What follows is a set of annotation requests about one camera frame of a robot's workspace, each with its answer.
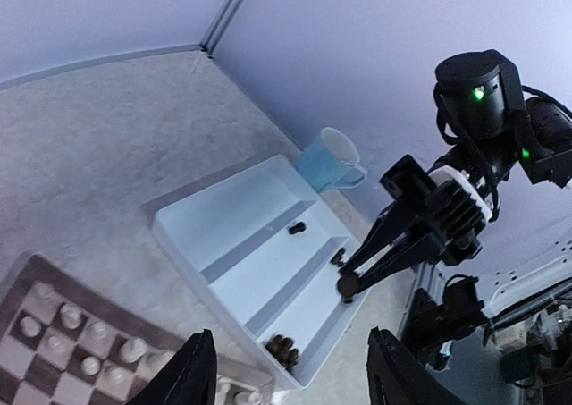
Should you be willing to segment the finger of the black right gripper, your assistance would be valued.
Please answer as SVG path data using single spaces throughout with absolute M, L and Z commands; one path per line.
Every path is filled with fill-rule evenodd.
M 377 217 L 359 249 L 339 270 L 341 276 L 354 274 L 356 269 L 396 240 L 416 220 L 416 214 L 406 207 L 387 207 Z
M 405 238 L 382 256 L 358 278 L 357 291 L 365 291 L 383 279 L 431 259 L 440 259 L 442 244 L 434 237 L 423 235 Z

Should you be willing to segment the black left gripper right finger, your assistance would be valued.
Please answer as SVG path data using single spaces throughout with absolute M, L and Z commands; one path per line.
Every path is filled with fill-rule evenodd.
M 438 383 L 389 330 L 371 330 L 366 369 L 371 404 L 465 405 Z

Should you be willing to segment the white plastic tray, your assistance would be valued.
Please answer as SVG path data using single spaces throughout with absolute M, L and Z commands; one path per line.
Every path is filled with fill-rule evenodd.
M 290 235 L 297 222 L 306 230 Z M 167 257 L 235 341 L 280 390 L 306 388 L 362 303 L 341 301 L 330 264 L 358 241 L 284 156 L 273 156 L 156 211 L 152 231 Z M 287 372 L 265 349 L 290 337 Z

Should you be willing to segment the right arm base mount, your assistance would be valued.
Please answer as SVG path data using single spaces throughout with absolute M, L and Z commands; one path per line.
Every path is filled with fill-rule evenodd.
M 474 276 L 456 274 L 446 283 L 437 303 L 419 288 L 400 331 L 400 340 L 423 367 L 442 371 L 452 354 L 452 343 L 488 323 L 484 303 L 477 298 Z

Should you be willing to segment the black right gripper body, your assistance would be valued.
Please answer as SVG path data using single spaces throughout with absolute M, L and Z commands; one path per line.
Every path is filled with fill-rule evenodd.
M 416 220 L 391 244 L 423 235 L 442 244 L 440 259 L 456 266 L 474 258 L 479 234 L 498 220 L 498 187 L 514 165 L 533 184 L 561 188 L 571 179 L 571 112 L 555 98 L 521 83 L 517 67 L 490 49 L 454 55 L 435 70 L 436 124 L 450 150 L 428 170 L 403 156 L 380 183 L 389 207 Z

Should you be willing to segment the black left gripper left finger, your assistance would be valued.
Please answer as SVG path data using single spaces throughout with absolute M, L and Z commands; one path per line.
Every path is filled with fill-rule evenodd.
M 128 405 L 213 405 L 217 355 L 210 330 L 194 333 Z

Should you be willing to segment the wooden chess board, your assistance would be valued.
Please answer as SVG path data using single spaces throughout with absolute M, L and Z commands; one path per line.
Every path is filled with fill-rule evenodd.
M 1 303 L 3 404 L 267 404 L 268 374 L 182 339 L 31 256 Z

